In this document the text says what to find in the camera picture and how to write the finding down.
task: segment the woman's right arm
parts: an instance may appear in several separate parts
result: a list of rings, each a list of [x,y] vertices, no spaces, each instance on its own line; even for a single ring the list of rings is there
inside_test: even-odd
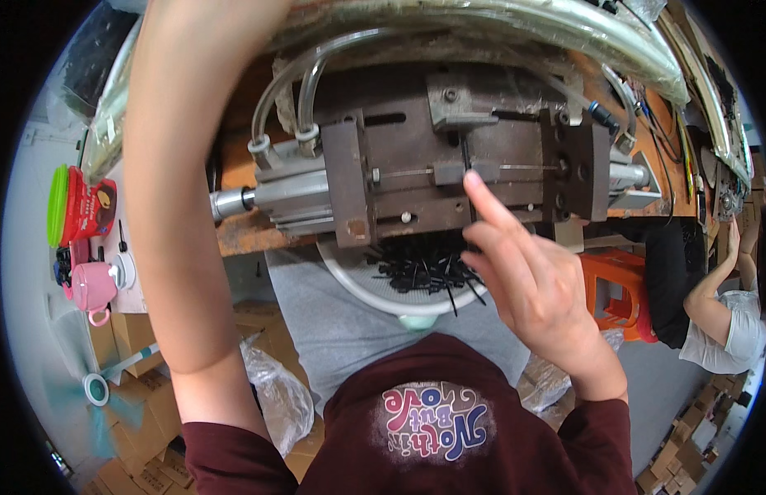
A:
[[[691,321],[719,344],[726,346],[729,339],[732,311],[715,298],[715,292],[726,280],[738,262],[740,233],[738,224],[730,224],[728,253],[726,259],[696,284],[685,297],[683,307]]]

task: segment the person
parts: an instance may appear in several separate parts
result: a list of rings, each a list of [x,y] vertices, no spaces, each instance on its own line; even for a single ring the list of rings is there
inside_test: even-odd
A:
[[[751,257],[758,233],[754,223],[741,238],[738,224],[730,222],[726,258],[706,276],[701,267],[687,268],[678,219],[646,233],[644,283],[652,329],[658,340],[680,349],[680,359],[721,375],[740,374],[759,361],[766,325]],[[736,266],[745,290],[719,295]]]
[[[473,172],[465,190],[483,220],[464,235],[481,253],[462,259],[487,283],[489,307],[467,306],[426,336],[326,288],[308,252],[270,254],[325,421],[298,486],[249,385],[203,170],[243,69],[288,10],[152,0],[133,59],[129,234],[199,493],[635,493],[627,380],[586,310],[580,261],[527,232]],[[529,350],[576,390],[558,434],[513,388]]]

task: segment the person's hand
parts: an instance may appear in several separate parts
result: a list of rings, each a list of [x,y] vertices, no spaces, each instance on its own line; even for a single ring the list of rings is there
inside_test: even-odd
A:
[[[467,173],[464,185],[484,221],[463,235],[484,254],[463,252],[463,262],[484,280],[504,324],[538,356],[573,375],[594,359],[601,342],[608,347],[586,309],[580,259],[529,233],[477,173]]]
[[[738,252],[740,252],[740,231],[738,230],[738,223],[734,220],[731,220],[729,224],[730,232],[726,243],[726,248],[728,249],[726,253],[737,260]]]

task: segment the pink mug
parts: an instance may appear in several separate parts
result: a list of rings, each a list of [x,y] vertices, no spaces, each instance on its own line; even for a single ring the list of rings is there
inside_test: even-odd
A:
[[[108,274],[111,265],[104,262],[81,263],[73,269],[73,299],[81,311],[89,312],[94,326],[108,322],[111,311],[108,303],[116,297],[116,283]],[[105,316],[95,322],[94,315],[105,311]]]

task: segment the workbench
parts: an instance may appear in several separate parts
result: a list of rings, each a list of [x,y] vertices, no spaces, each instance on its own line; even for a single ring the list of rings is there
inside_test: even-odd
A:
[[[580,53],[572,53],[571,60],[577,70],[583,75],[584,94],[592,101],[599,101],[619,122],[626,122],[626,112],[612,96],[610,84],[600,71],[600,66],[593,60]],[[259,96],[272,79],[270,56],[259,58],[250,65],[224,113],[221,122],[221,130],[217,136],[216,153],[219,154],[221,163],[221,189],[232,189],[241,186],[256,187],[254,178],[255,163],[247,149],[251,138],[250,123]],[[647,102],[654,115],[662,124],[663,128],[672,135],[671,143],[674,149],[680,149],[679,136],[671,132],[673,116],[667,109],[662,99],[655,92],[647,91]],[[270,135],[273,143],[279,143],[292,139],[285,133],[271,113],[266,132]],[[661,185],[663,199],[655,201],[643,210],[609,210],[609,217],[627,218],[637,216],[668,216],[670,214],[671,195],[669,180],[674,186],[676,200],[674,204],[674,216],[696,216],[695,198],[688,196],[685,168],[682,164],[675,164],[669,160],[663,150],[655,148],[650,130],[639,118],[636,131],[636,151],[643,151],[647,161],[652,165],[655,177]],[[666,176],[658,153],[663,153],[663,160],[669,176]],[[218,235],[221,255],[224,257],[274,250],[295,245],[311,244],[316,242],[313,235],[303,237],[287,236],[275,229],[268,218],[255,208],[248,214],[234,216],[224,220],[216,230]]]

